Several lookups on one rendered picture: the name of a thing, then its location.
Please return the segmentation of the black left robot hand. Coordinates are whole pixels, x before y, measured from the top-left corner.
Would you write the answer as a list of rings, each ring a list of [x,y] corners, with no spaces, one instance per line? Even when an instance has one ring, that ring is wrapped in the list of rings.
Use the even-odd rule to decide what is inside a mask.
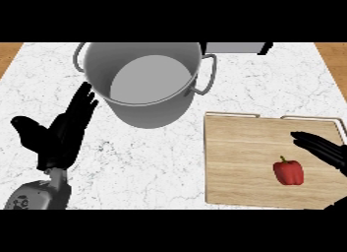
[[[38,169],[67,169],[76,162],[85,130],[100,101],[85,82],[73,96],[66,112],[48,128],[30,117],[15,116],[11,124],[18,131],[23,146],[39,154]]]

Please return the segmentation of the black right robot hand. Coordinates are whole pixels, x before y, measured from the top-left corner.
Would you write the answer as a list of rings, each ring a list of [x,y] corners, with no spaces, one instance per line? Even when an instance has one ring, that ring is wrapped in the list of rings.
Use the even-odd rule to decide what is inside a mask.
[[[334,166],[347,178],[347,145],[336,145],[327,139],[308,132],[293,132],[294,144],[308,150],[320,160]],[[347,211],[347,196],[327,208],[327,211]]]

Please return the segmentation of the red bell pepper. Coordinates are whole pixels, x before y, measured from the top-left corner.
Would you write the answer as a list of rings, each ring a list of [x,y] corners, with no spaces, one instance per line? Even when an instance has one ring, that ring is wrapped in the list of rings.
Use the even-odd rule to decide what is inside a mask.
[[[287,160],[274,163],[274,172],[283,185],[302,185],[305,183],[305,170],[296,160]]]

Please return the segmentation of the pale wooden tray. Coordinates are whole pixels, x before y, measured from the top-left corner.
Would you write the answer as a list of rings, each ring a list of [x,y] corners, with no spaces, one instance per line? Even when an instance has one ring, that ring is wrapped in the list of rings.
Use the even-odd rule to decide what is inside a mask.
[[[347,178],[306,150],[292,134],[309,132],[347,145],[347,130],[334,117],[209,112],[204,118],[206,201],[210,204],[323,209],[347,196]],[[305,183],[278,181],[274,164],[294,160]]]

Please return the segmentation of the grey metal pot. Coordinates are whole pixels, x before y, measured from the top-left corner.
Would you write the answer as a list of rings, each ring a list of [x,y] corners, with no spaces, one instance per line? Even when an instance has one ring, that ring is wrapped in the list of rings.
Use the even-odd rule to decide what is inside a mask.
[[[119,118],[154,129],[185,114],[196,95],[204,59],[216,59],[196,42],[82,42],[73,64]]]

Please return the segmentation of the grey box-shaped appliance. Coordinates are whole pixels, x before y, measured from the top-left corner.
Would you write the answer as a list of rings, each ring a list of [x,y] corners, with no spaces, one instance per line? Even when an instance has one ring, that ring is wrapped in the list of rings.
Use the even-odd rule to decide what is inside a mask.
[[[256,53],[265,55],[272,42],[201,42],[206,53]]]

